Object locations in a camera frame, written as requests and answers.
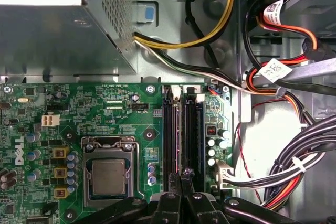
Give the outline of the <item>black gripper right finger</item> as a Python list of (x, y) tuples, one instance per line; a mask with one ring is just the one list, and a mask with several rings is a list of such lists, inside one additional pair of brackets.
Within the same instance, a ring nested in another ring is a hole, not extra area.
[(194, 171), (183, 171), (183, 196), (191, 223), (296, 223), (295, 220), (237, 197), (218, 204), (193, 186)]

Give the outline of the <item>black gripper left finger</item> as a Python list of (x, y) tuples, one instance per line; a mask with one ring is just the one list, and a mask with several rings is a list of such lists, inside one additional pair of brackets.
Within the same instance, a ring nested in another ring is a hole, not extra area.
[(88, 223), (130, 223), (143, 217), (149, 217), (149, 223), (179, 223), (182, 196), (181, 177), (171, 173), (168, 191), (158, 201), (130, 197), (89, 215)]

